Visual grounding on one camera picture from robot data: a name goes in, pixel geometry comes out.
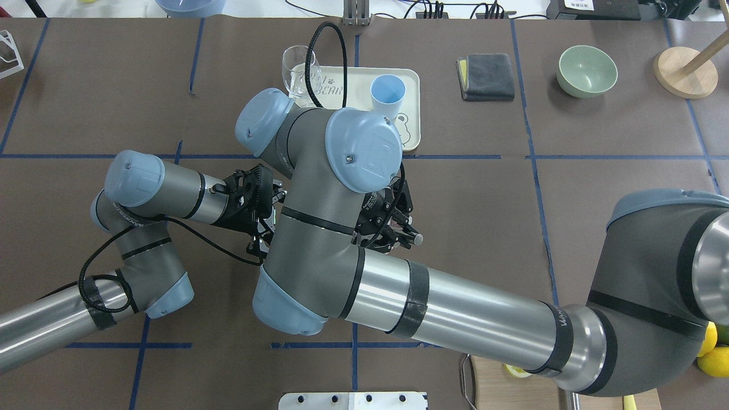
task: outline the gray cloth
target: gray cloth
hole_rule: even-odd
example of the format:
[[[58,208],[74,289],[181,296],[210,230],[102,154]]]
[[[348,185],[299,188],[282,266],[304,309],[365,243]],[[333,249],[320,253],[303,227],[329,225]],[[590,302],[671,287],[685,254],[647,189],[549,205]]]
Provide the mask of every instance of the gray cloth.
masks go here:
[[[459,59],[458,73],[461,97],[466,101],[512,101],[514,75],[511,59],[506,54],[470,54],[466,57],[467,82]]]

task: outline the green bowl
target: green bowl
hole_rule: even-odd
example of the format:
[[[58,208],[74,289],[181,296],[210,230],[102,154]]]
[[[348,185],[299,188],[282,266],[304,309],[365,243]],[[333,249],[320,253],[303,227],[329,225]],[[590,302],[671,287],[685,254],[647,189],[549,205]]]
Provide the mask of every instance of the green bowl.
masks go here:
[[[604,51],[589,45],[568,48],[559,58],[557,81],[570,96],[597,97],[617,82],[615,62]]]

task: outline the white floor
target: white floor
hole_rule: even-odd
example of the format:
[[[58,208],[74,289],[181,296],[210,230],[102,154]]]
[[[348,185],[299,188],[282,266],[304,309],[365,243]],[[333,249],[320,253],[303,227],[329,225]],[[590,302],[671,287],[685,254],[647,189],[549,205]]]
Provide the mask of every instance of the white floor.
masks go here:
[[[290,0],[301,7],[326,15],[341,16],[343,0]],[[445,3],[474,3],[479,1],[445,0]],[[709,9],[707,0],[701,2],[699,10],[691,20],[723,20],[719,10]],[[81,0],[38,0],[49,17],[72,18],[134,18],[165,17],[165,13],[154,0],[96,0],[85,3]],[[549,0],[500,0],[506,10],[516,11],[516,15],[544,14]],[[0,6],[13,17],[33,17],[24,0],[0,0]],[[370,12],[384,12],[402,17],[410,6],[400,0],[370,0]],[[415,11],[422,10],[418,5]],[[468,18],[473,6],[447,5],[445,11],[450,18]],[[288,5],[284,0],[227,0],[223,13],[236,17],[315,17]],[[414,18],[412,11],[408,18]]]

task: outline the black box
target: black box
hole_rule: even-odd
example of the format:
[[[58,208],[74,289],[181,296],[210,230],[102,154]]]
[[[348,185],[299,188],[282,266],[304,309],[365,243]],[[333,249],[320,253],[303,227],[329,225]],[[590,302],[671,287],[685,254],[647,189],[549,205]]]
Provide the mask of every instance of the black box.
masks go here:
[[[640,20],[638,0],[592,0],[594,11],[581,9],[580,4],[584,3],[584,0],[552,0],[547,6],[547,17],[553,20]]]

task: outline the brown table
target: brown table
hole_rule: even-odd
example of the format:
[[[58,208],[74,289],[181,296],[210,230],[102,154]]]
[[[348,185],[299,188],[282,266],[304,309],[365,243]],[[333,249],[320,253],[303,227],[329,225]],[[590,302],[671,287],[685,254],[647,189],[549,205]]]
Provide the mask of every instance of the brown table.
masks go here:
[[[75,280],[106,240],[88,206],[119,151],[158,154],[218,177],[252,167],[256,160],[233,138],[235,119],[255,93],[281,88],[281,52],[308,43],[320,22],[0,20],[26,62],[0,81],[0,312]],[[583,303],[621,196],[649,187],[713,191],[714,178],[729,193],[720,111],[729,73],[714,95],[689,105],[650,69],[668,47],[667,32],[676,44],[702,48],[721,30],[721,23],[381,18],[346,29],[350,62],[409,68],[421,78],[422,142],[405,165],[425,243],[396,255],[544,301],[553,298],[551,270],[560,303]],[[558,89],[559,54],[574,44],[614,58],[620,79],[611,92],[586,101]],[[316,52],[322,64],[340,64],[333,33],[322,34]],[[455,61],[470,53],[508,54],[522,96],[463,102]],[[720,73],[727,61],[726,51],[714,59]],[[196,228],[244,250],[247,238]],[[431,409],[467,408],[458,353],[341,320],[310,338],[276,332],[252,314],[255,268],[175,226],[171,233],[195,300],[153,322],[137,315],[10,372],[0,379],[0,407],[275,409],[285,392],[358,389],[422,390]],[[91,271],[119,264],[110,250]],[[659,391],[664,409],[723,409],[728,387],[692,367]]]

